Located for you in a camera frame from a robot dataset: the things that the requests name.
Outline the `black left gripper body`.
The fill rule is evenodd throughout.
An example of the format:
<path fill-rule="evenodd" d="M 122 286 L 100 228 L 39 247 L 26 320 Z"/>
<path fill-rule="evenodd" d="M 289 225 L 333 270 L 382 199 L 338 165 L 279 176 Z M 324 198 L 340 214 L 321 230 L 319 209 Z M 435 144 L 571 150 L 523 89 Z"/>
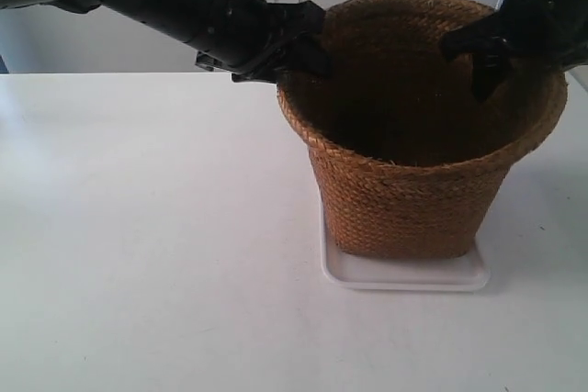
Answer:
<path fill-rule="evenodd" d="M 187 45 L 196 65 L 236 82 L 274 83 L 294 66 L 294 5 L 266 0 L 187 0 Z"/>

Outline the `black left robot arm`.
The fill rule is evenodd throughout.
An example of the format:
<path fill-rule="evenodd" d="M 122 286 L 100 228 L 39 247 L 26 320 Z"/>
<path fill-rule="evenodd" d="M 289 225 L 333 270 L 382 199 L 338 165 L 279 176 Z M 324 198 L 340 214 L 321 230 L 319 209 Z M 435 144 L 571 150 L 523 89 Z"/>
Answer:
<path fill-rule="evenodd" d="M 312 1 L 1 0 L 3 9 L 36 5 L 79 15 L 107 7 L 196 50 L 198 67 L 228 72 L 236 83 L 275 84 L 285 72 L 326 77 L 332 71 L 317 40 L 326 13 Z"/>

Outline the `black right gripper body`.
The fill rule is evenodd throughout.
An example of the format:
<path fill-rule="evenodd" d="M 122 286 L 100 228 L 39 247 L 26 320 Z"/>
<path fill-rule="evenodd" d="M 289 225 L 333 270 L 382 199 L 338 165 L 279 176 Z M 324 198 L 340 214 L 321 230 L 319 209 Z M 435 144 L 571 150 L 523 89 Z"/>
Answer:
<path fill-rule="evenodd" d="M 494 15 L 493 66 L 543 58 L 568 70 L 587 63 L 587 0 L 503 0 Z"/>

